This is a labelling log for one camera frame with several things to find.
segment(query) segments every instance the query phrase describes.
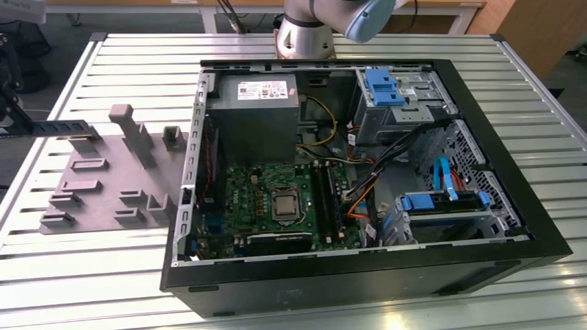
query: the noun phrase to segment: white label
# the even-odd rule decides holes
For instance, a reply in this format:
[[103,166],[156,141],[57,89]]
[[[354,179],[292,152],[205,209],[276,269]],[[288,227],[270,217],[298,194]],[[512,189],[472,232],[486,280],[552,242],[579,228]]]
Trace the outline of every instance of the white label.
[[375,239],[375,237],[378,235],[378,231],[375,230],[375,228],[371,226],[370,223],[367,223],[367,226],[366,226],[366,233],[372,239]]
[[239,100],[274,100],[288,98],[286,81],[243,81]]
[[414,88],[400,88],[400,94],[402,95],[415,95]]
[[356,136],[355,134],[348,134],[348,144],[355,146]]

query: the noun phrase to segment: ram slot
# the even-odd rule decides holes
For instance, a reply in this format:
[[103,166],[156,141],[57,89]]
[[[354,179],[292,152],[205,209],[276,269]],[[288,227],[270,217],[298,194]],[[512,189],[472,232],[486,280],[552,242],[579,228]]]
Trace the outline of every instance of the ram slot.
[[312,180],[312,195],[320,242],[332,243],[334,240],[338,240],[339,235],[336,234],[336,220],[327,167],[322,164],[315,164],[310,178]]
[[340,215],[340,203],[339,203],[339,197],[336,195],[336,186],[334,182],[334,176],[332,171],[330,167],[324,167],[327,176],[328,176],[328,186],[330,186],[330,200],[331,200],[331,206],[334,211],[334,221],[336,224],[336,233],[338,237],[342,238],[342,232],[343,232],[343,224],[342,224],[342,215]]

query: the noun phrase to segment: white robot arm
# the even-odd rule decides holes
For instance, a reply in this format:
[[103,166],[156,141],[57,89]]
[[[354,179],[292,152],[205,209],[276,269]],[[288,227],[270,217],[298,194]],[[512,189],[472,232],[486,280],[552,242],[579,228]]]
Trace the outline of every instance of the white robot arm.
[[358,43],[367,42],[386,25],[395,2],[286,0],[286,15],[278,34],[282,57],[328,58],[334,53],[332,30]]

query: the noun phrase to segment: aluminum slotted table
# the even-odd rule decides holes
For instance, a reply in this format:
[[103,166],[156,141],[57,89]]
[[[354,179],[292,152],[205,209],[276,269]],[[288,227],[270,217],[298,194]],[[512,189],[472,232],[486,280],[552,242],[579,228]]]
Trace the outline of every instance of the aluminum slotted table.
[[[454,61],[574,255],[467,296],[203,320],[159,290],[167,229],[37,232],[72,151],[65,140],[39,139],[0,206],[0,327],[587,327],[587,138],[507,43],[487,36],[398,35],[360,46],[336,37],[335,44],[339,58]],[[84,119],[101,135],[120,134],[108,109],[129,103],[151,132],[169,125],[189,131],[199,61],[274,57],[271,34],[109,34],[89,42],[49,119]]]

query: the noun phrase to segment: motherboard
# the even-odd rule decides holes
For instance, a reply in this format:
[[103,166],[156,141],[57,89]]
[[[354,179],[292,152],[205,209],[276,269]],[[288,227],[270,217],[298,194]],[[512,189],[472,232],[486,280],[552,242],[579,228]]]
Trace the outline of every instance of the motherboard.
[[358,248],[348,184],[335,162],[229,167],[224,213],[205,218],[207,259]]

